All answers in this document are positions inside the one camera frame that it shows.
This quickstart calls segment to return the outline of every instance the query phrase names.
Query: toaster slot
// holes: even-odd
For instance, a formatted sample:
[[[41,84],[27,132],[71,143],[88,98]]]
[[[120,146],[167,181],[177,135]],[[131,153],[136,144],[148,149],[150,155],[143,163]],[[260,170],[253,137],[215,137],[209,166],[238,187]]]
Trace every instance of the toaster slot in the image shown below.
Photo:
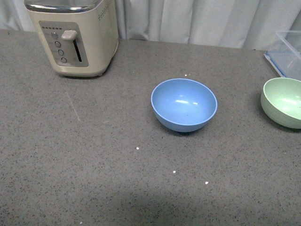
[[[75,47],[75,51],[76,51],[76,54],[77,54],[77,58],[79,59],[80,62],[82,62],[81,56],[80,56],[80,53],[79,53],[79,47],[77,46],[76,40],[73,40],[73,45],[74,45],[74,47]]]

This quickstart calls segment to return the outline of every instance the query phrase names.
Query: bowl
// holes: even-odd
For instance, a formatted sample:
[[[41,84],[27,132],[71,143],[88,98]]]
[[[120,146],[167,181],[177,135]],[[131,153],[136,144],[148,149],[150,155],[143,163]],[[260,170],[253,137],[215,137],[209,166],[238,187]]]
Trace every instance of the bowl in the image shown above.
[[[262,89],[261,105],[273,121],[301,129],[301,81],[290,78],[268,80]]]
[[[177,132],[192,132],[205,126],[217,110],[214,93],[190,79],[170,79],[160,83],[151,94],[157,119]]]

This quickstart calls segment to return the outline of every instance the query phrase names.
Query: blue bowl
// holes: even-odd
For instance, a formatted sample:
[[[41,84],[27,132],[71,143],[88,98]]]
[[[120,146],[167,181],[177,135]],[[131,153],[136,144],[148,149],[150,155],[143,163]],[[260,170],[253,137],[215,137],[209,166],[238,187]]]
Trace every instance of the blue bowl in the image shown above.
[[[151,94],[157,119],[177,132],[192,132],[205,126],[217,110],[213,92],[190,79],[170,79],[160,83]]]

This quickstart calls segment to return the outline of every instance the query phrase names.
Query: scratch mark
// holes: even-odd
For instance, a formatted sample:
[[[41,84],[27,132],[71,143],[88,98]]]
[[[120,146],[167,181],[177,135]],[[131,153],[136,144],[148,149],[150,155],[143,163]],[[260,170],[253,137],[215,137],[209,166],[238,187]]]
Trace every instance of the scratch mark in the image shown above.
[[[69,99],[69,101],[70,101],[70,103],[71,103],[71,106],[72,106],[72,108],[74,109],[74,112],[75,112],[75,114],[76,114],[76,116],[77,116],[77,120],[78,120],[78,121],[81,121],[80,118],[79,118],[79,115],[77,114],[77,112],[76,112],[76,110],[75,110],[75,108],[74,108],[74,106],[73,106],[73,103],[72,103],[72,101],[71,101],[71,99],[70,99],[70,96],[69,96],[69,94],[68,94],[67,91],[66,91],[66,94],[67,94],[67,97],[68,97],[68,99]]]

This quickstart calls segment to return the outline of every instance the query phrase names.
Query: bowl rim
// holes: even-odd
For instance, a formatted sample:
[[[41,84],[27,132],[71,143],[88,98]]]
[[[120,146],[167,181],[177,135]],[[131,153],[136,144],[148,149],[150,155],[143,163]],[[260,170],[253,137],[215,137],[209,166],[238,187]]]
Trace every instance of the bowl rim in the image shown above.
[[[280,110],[278,107],[276,107],[276,106],[271,102],[271,100],[268,98],[268,96],[267,96],[267,94],[266,94],[266,92],[265,92],[265,87],[266,87],[266,85],[267,85],[269,82],[271,82],[272,80],[279,80],[279,79],[281,79],[281,80],[293,80],[293,81],[297,81],[298,83],[301,84],[301,81],[300,81],[300,80],[292,79],[292,78],[286,78],[286,77],[285,77],[285,78],[284,78],[284,77],[277,77],[277,78],[269,79],[269,80],[267,80],[267,81],[265,82],[265,84],[263,85],[263,88],[262,88],[262,91],[263,91],[263,94],[264,94],[265,98],[267,99],[267,101],[268,101],[274,108],[276,108],[276,109],[277,109],[278,111],[280,111],[281,113],[283,113],[283,114],[285,114],[285,115],[287,115],[287,116],[289,116],[289,117],[291,117],[291,118],[293,118],[293,119],[301,120],[301,118],[297,118],[297,117],[295,117],[295,116],[292,116],[292,115],[290,115],[290,114],[288,114],[288,113],[283,112],[283,111]]]
[[[198,122],[198,123],[194,123],[194,124],[181,124],[181,123],[177,123],[177,122],[175,122],[175,121],[169,120],[169,119],[167,119],[166,117],[162,116],[162,115],[157,111],[157,109],[156,109],[155,106],[154,106],[154,103],[153,103],[153,101],[152,101],[152,100],[153,100],[153,95],[154,95],[154,92],[156,91],[156,89],[157,89],[159,86],[161,86],[163,83],[170,82],[170,81],[173,81],[173,80],[186,80],[186,81],[190,81],[190,82],[197,83],[197,84],[203,86],[204,88],[206,88],[206,89],[212,94],[212,96],[214,97],[214,100],[215,100],[215,110],[214,110],[214,112],[212,113],[212,115],[211,115],[210,117],[208,117],[206,120],[201,121],[201,122]],[[217,106],[218,106],[216,96],[215,96],[214,93],[211,91],[211,89],[209,89],[207,86],[205,86],[204,84],[202,84],[202,83],[200,83],[200,82],[198,82],[198,81],[195,81],[195,80],[192,80],[192,79],[185,79],[185,78],[168,79],[168,80],[163,81],[163,82],[161,82],[160,84],[158,84],[158,85],[154,88],[154,90],[152,91],[152,93],[151,93],[150,102],[151,102],[151,105],[152,105],[152,108],[154,109],[154,111],[155,111],[161,118],[163,118],[164,120],[166,120],[166,121],[168,121],[168,122],[171,122],[171,123],[173,123],[173,124],[179,125],[179,126],[196,126],[196,125],[200,125],[200,124],[203,124],[203,123],[209,121],[209,120],[212,119],[212,117],[215,115],[215,113],[216,113],[216,111],[217,111]]]

